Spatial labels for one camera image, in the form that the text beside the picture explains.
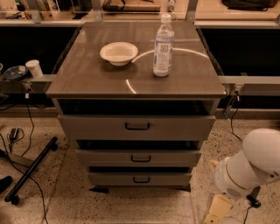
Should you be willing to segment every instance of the terrazzo floor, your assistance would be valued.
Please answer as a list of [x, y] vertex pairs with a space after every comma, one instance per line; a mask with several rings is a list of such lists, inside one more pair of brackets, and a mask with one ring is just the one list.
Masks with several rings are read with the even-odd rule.
[[[45, 199], [46, 218], [49, 224], [83, 223], [182, 223], [200, 224], [208, 209], [210, 196], [217, 193], [213, 185], [213, 168], [209, 160], [221, 161], [242, 149], [242, 143], [232, 133], [230, 121], [218, 119], [207, 141], [202, 156], [192, 171], [192, 191], [184, 192], [164, 188], [112, 188], [109, 193], [91, 192], [86, 169], [75, 156], [75, 144], [69, 143], [56, 118], [34, 117], [31, 148], [24, 155], [34, 159], [52, 137], [57, 137], [59, 148], [50, 151], [32, 177], [40, 185]], [[13, 153], [21, 155], [29, 144], [32, 131], [27, 118], [0, 117], [0, 133], [6, 144], [11, 128], [24, 131], [24, 138], [15, 143]], [[243, 138], [257, 128], [280, 130], [277, 120], [234, 120], [234, 133]], [[5, 196], [22, 176], [4, 158], [0, 158], [0, 179], [12, 176], [12, 185], [0, 193], [1, 224], [46, 223], [39, 188], [28, 179], [18, 192], [15, 206], [4, 201]], [[263, 185], [258, 195], [262, 206], [250, 209], [247, 224], [280, 223], [280, 182]], [[222, 223], [243, 223], [248, 208], [245, 199], [237, 200]]]

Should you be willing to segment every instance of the drawer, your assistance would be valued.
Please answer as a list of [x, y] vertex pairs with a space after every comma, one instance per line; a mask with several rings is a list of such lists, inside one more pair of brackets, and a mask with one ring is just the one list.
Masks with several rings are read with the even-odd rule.
[[200, 150], [76, 150], [85, 166], [194, 167]]
[[188, 186], [191, 173], [92, 173], [93, 186]]
[[59, 115], [60, 124], [72, 140], [207, 140], [213, 115], [122, 116]]

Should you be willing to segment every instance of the cabinet top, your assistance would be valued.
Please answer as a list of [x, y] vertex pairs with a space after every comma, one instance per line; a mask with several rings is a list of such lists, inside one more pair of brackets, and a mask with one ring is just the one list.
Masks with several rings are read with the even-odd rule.
[[[57, 77], [47, 90], [52, 98], [221, 98], [224, 87], [195, 28], [172, 22], [175, 42], [171, 73], [153, 75], [154, 39], [160, 22], [85, 23]], [[100, 50], [129, 42], [138, 55], [126, 66], [112, 66]]]

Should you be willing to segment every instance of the wire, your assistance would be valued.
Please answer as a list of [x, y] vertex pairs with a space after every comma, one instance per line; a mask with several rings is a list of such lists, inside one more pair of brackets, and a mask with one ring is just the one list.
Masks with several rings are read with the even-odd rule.
[[23, 129], [18, 128], [18, 130], [20, 130], [21, 133], [22, 133], [22, 136], [21, 136], [19, 139], [16, 139], [16, 140], [12, 140], [12, 141], [11, 141], [11, 140], [10, 140], [10, 134], [7, 134], [7, 140], [8, 140], [8, 142], [9, 142], [9, 150], [10, 150], [10, 153], [12, 153], [13, 144], [19, 142], [20, 140], [22, 140], [22, 139], [25, 137], [25, 132], [23, 131]]
[[14, 107], [14, 106], [16, 106], [16, 105], [17, 105], [17, 104], [12, 104], [12, 105], [8, 106], [7, 108], [1, 108], [0, 111], [4, 111], [4, 110], [6, 110], [6, 109], [10, 109], [10, 108], [12, 108], [12, 107]]
[[[236, 94], [236, 96], [237, 96], [237, 101], [240, 102], [240, 96], [238, 95], [238, 92], [235, 91], [235, 94]], [[238, 109], [239, 109], [239, 103], [238, 103], [238, 106], [237, 106], [235, 112], [233, 113], [233, 115], [232, 115], [231, 118], [230, 118], [230, 127], [231, 127], [231, 133], [232, 133], [235, 137], [237, 137], [240, 141], [242, 141], [242, 139], [241, 139], [239, 136], [237, 136], [237, 135], [235, 134], [235, 132], [234, 132], [234, 125], [233, 125], [233, 120], [234, 120], [234, 117], [235, 117], [236, 113], [238, 112]]]
[[239, 108], [236, 109], [236, 111], [233, 113], [233, 115], [232, 115], [231, 118], [230, 118], [230, 127], [231, 127], [231, 133], [232, 133], [235, 137], [237, 137], [240, 141], [242, 141], [242, 139], [241, 139], [239, 136], [237, 136], [237, 135], [235, 134], [235, 132], [234, 132], [234, 125], [233, 125], [233, 120], [234, 120], [234, 117], [235, 117], [235, 115], [236, 115], [238, 109], [239, 109]]
[[245, 215], [245, 219], [244, 219], [243, 224], [246, 223], [246, 220], [247, 220], [247, 217], [248, 217], [248, 213], [249, 213], [249, 209], [250, 209], [250, 208], [252, 208], [252, 206], [250, 206], [250, 207], [247, 208], [247, 212], [246, 212], [246, 215]]
[[30, 120], [31, 120], [32, 129], [31, 129], [31, 133], [30, 133], [30, 135], [29, 135], [29, 145], [28, 145], [27, 149], [25, 150], [25, 152], [21, 155], [21, 157], [24, 156], [25, 153], [32, 147], [32, 133], [33, 133], [34, 128], [35, 128], [34, 123], [33, 123], [33, 120], [32, 120], [32, 114], [30, 113], [30, 110], [29, 110], [28, 103], [26, 104], [26, 107], [27, 107], [27, 111], [28, 111], [29, 118], [30, 118]]
[[[6, 147], [6, 143], [4, 141], [4, 138], [2, 136], [2, 134], [0, 133], [0, 137], [2, 139], [2, 142], [3, 142], [3, 147], [5, 148], [5, 151], [6, 151], [6, 154], [7, 154], [7, 158], [10, 162], [10, 164], [12, 165], [12, 167], [14, 167], [18, 172], [24, 174], [21, 170], [19, 170], [15, 165], [14, 163], [11, 161], [10, 157], [9, 157], [9, 152], [7, 150], [7, 147]], [[41, 193], [41, 198], [42, 198], [42, 202], [43, 202], [43, 211], [44, 211], [44, 219], [45, 219], [45, 223], [48, 224], [48, 221], [47, 221], [47, 218], [46, 218], [46, 205], [45, 205], [45, 199], [44, 199], [44, 194], [43, 194], [43, 191], [42, 191], [42, 188], [40, 187], [39, 183], [32, 177], [28, 177], [29, 179], [31, 179], [38, 187], [40, 193]]]

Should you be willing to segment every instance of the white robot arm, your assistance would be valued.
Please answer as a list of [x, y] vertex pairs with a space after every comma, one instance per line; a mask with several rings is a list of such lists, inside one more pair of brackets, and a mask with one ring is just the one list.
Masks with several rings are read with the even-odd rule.
[[255, 129], [243, 139], [242, 150], [225, 157], [215, 168], [214, 184], [237, 200], [255, 187], [280, 180], [280, 132]]

